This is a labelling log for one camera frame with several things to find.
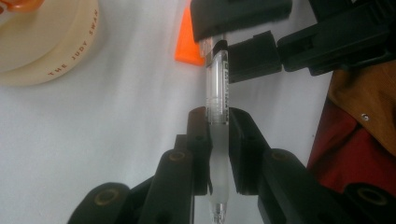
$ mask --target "red fabric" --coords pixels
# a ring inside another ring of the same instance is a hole
[[[349,183],[360,182],[378,186],[396,197],[396,158],[329,100],[307,168],[320,184],[338,192]]]

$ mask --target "orange object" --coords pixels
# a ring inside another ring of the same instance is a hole
[[[10,12],[31,12],[43,4],[44,0],[0,0]]]
[[[183,19],[178,33],[175,60],[194,65],[204,65],[205,59],[199,52],[199,44],[194,42],[192,35],[190,8],[186,7],[183,12]]]

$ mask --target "black mechanical part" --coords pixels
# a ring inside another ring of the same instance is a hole
[[[262,77],[282,70],[276,42],[270,31],[231,45],[228,56],[230,83]]]
[[[146,197],[149,194],[152,179],[153,177],[147,179],[129,191],[128,198],[121,209],[116,224],[137,224],[142,214]]]
[[[373,185],[356,183],[348,185],[344,191],[361,217],[360,223],[396,223],[394,211],[396,199],[388,192]]]
[[[291,0],[192,0],[194,40],[286,19],[291,5]]]
[[[352,7],[351,0],[309,0],[317,21],[324,21],[333,15]]]
[[[308,67],[313,76],[391,61],[396,59],[395,21],[395,1],[364,1],[281,38],[278,53],[286,71]]]
[[[281,149],[264,151],[262,155],[262,182],[259,204],[263,219],[279,221],[282,217],[293,223],[355,223],[332,195],[309,174],[290,152]],[[265,218],[276,211],[278,217]]]
[[[206,195],[209,183],[209,158],[212,143],[209,126],[205,118],[205,107],[198,107],[189,113],[187,125],[187,150],[193,155],[194,194]]]
[[[193,223],[192,154],[165,152],[152,180],[138,224]]]
[[[68,224],[117,223],[128,193],[129,188],[123,184],[106,183],[96,187],[79,204]]]
[[[229,156],[236,191],[243,195],[258,195],[262,153],[271,148],[249,113],[230,108]]]

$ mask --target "brown fabric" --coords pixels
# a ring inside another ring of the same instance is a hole
[[[396,156],[396,61],[335,71],[329,98]]]

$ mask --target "white tabletop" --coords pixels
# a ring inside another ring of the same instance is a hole
[[[99,31],[78,66],[45,84],[0,87],[0,223],[66,223],[96,186],[138,185],[205,104],[205,69],[173,59],[186,0],[99,1]],[[308,1],[294,0],[288,21],[229,37],[271,29],[279,39],[313,23]],[[307,69],[259,77],[231,85],[230,103],[271,147],[306,163],[330,78]],[[257,197],[231,192],[227,223],[262,223]],[[205,197],[195,223],[209,223]]]

